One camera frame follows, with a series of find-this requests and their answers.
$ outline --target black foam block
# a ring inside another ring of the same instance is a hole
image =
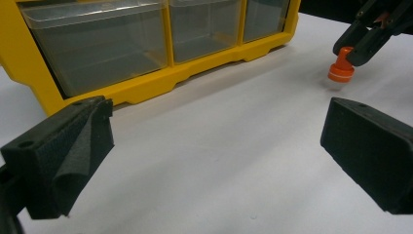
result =
[[[114,146],[112,100],[74,102],[1,148],[12,176],[22,177],[33,219],[68,215]]]
[[[413,129],[363,103],[331,100],[321,145],[384,211],[413,214]]]

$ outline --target orange cap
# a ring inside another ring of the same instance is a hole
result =
[[[328,72],[328,78],[330,78],[330,80],[339,83],[350,82],[355,73],[355,69],[352,64],[346,60],[346,56],[352,49],[353,47],[341,48],[337,61],[330,66],[330,72]]]

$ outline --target white table surface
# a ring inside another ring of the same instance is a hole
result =
[[[300,15],[293,40],[172,92],[117,108],[115,148],[70,218],[19,218],[35,233],[412,233],[384,213],[319,145],[331,97],[413,125],[413,36],[400,35],[341,91],[326,88],[347,24]],[[0,145],[45,118],[0,68]]]

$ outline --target yellow storage organizer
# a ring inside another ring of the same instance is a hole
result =
[[[2,0],[0,62],[51,115],[82,98],[164,94],[291,40],[299,0]]]

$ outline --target small orange object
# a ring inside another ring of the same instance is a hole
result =
[[[352,64],[346,60],[347,54],[353,47],[343,47],[338,54],[337,61],[330,66],[328,78],[339,83],[349,83],[355,73]]]

